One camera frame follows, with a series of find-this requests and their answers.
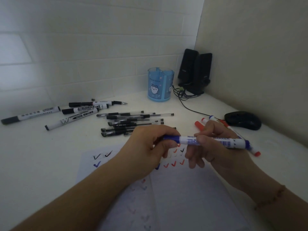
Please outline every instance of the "bracelet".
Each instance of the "bracelet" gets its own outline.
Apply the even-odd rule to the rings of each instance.
[[[257,210],[257,208],[262,208],[262,207],[264,207],[266,205],[269,205],[269,204],[272,204],[272,203],[276,202],[277,199],[282,196],[282,193],[285,190],[286,190],[286,186],[285,185],[281,185],[280,189],[277,191],[276,196],[274,198],[272,198],[271,200],[267,200],[267,201],[263,201],[263,202],[258,203],[254,209]]]

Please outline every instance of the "cartoon character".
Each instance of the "cartoon character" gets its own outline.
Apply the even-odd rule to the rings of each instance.
[[[156,93],[158,93],[158,86],[155,86],[155,85],[151,85],[151,91],[152,91],[152,93],[153,94],[156,94]]]

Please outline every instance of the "barcode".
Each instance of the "barcode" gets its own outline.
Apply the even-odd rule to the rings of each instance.
[[[222,145],[224,146],[231,146],[231,142],[230,141],[221,141]]]

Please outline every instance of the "notebook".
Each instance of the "notebook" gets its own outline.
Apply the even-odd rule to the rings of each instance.
[[[108,162],[123,144],[82,154],[78,183]],[[186,145],[170,149],[147,177],[128,186],[110,207],[100,231],[250,230],[209,164],[190,169]]]

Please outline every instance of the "pen holder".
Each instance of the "pen holder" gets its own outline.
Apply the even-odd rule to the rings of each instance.
[[[148,97],[156,102],[163,102],[170,99],[174,71],[163,67],[148,69]]]

